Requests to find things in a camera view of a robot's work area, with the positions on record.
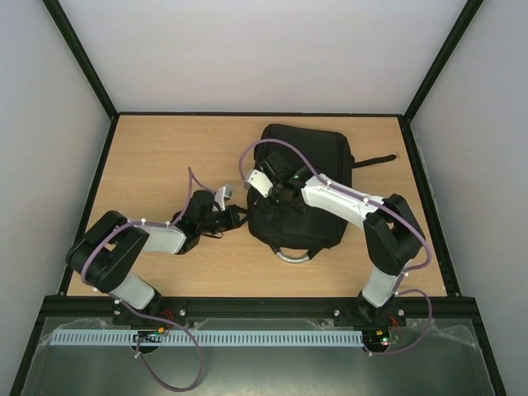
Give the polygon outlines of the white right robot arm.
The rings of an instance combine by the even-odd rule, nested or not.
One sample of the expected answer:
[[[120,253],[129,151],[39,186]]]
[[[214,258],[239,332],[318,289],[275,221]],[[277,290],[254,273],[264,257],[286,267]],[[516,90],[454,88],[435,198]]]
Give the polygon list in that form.
[[[273,153],[245,178],[251,190],[276,204],[294,200],[353,224],[364,233],[372,270],[353,311],[367,323],[389,312],[403,278],[431,260],[425,234],[407,201],[357,191],[318,172],[305,156],[304,166],[292,172],[280,153]]]

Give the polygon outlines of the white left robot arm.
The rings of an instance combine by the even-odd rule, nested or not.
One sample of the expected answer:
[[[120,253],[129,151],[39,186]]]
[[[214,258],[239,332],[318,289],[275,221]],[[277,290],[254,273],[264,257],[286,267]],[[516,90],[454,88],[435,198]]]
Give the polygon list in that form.
[[[81,276],[84,284],[151,314],[158,304],[159,292],[131,272],[139,255],[186,254],[205,235],[221,238],[242,227],[248,211],[228,205],[230,193],[228,186],[215,193],[195,191],[187,197],[185,209],[166,223],[133,221],[110,210],[68,250],[66,264]]]

